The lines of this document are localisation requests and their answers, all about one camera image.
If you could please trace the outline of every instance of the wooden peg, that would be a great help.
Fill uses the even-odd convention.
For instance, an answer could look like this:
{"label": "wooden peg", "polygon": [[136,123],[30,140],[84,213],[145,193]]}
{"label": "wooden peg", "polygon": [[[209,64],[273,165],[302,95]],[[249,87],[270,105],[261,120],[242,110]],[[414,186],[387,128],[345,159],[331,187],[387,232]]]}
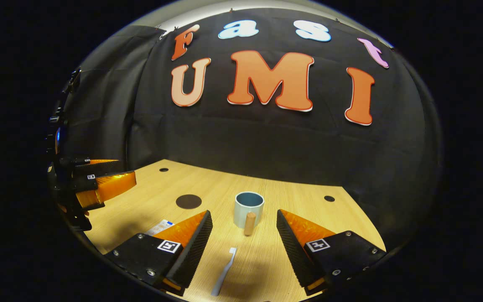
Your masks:
{"label": "wooden peg", "polygon": [[253,212],[247,213],[247,217],[245,218],[245,229],[244,229],[244,235],[250,236],[253,233],[254,229],[254,222],[257,218],[257,215]]}

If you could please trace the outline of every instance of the toothbrush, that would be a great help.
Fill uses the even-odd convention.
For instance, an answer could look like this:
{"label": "toothbrush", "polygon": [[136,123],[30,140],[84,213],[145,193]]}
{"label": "toothbrush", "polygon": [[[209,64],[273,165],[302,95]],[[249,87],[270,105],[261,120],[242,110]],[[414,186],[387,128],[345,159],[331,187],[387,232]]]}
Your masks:
{"label": "toothbrush", "polygon": [[229,253],[232,254],[232,258],[230,258],[230,262],[225,266],[223,269],[223,273],[221,273],[221,276],[219,279],[217,279],[217,282],[215,283],[215,286],[213,287],[213,290],[211,291],[212,296],[218,296],[219,295],[219,290],[221,289],[221,285],[223,285],[223,281],[226,277],[226,273],[228,273],[230,266],[232,266],[232,262],[234,262],[234,256],[236,255],[236,248],[230,248]]}

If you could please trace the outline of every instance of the letter m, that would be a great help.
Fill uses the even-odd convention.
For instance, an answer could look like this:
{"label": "letter m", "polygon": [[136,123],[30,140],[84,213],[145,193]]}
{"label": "letter m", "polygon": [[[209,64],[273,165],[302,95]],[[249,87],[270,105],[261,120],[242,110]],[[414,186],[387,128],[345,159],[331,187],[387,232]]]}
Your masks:
{"label": "letter m", "polygon": [[311,111],[309,99],[309,67],[314,58],[301,53],[287,53],[273,69],[268,67],[260,53],[254,50],[235,52],[236,61],[234,91],[227,100],[233,105],[249,105],[254,96],[249,93],[249,81],[253,83],[260,102],[266,105],[282,83],[282,93],[275,103],[283,109]]}

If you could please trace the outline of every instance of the orange letter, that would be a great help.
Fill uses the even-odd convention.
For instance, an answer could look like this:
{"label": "orange letter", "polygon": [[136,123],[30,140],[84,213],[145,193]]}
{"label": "orange letter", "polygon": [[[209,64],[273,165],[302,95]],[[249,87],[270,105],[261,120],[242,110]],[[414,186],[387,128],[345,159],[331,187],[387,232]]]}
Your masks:
{"label": "orange letter", "polygon": [[184,53],[186,53],[186,45],[189,45],[191,41],[193,41],[193,32],[198,31],[200,26],[198,24],[193,25],[188,30],[184,31],[183,33],[179,34],[174,38],[176,44],[174,45],[174,54],[171,58],[171,61],[182,57]]}
{"label": "orange letter", "polygon": [[266,105],[282,83],[282,93],[275,103],[282,109],[311,111],[309,99],[309,67],[314,63],[310,55],[287,53],[270,69],[260,53],[243,50],[233,53],[236,61],[234,91],[226,98],[230,104],[249,105],[254,96],[249,93],[249,80],[263,105]]}
{"label": "orange letter", "polygon": [[180,107],[188,107],[194,105],[203,96],[205,86],[206,66],[211,62],[209,57],[197,60],[193,63],[195,68],[195,81],[193,83],[193,91],[190,94],[184,93],[184,73],[189,68],[188,65],[178,66],[171,74],[173,76],[173,84],[171,86],[171,97],[173,102]]}
{"label": "orange letter", "polygon": [[351,76],[353,89],[351,92],[351,106],[344,112],[344,116],[350,122],[369,126],[372,124],[370,88],[374,84],[374,78],[357,68],[347,67],[345,70]]}

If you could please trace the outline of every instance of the table surface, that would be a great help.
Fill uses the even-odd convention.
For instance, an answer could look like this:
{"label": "table surface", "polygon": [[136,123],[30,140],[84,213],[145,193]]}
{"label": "table surface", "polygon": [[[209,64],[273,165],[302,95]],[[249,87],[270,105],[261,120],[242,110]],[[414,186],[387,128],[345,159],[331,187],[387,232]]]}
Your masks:
{"label": "table surface", "polygon": [[[334,233],[351,230],[385,250],[378,231],[342,187],[266,180],[161,160],[135,171],[137,185],[90,211],[92,230],[86,235],[102,254],[163,219],[181,222],[209,210],[213,229],[203,257],[184,300],[289,302],[307,299],[288,260],[276,228],[277,210],[283,209]],[[234,225],[234,197],[253,191],[264,197],[261,220],[253,235]],[[191,210],[180,208],[181,195],[199,196],[203,203]],[[335,201],[324,200],[330,195]],[[236,247],[234,263],[219,296],[211,291]]]}

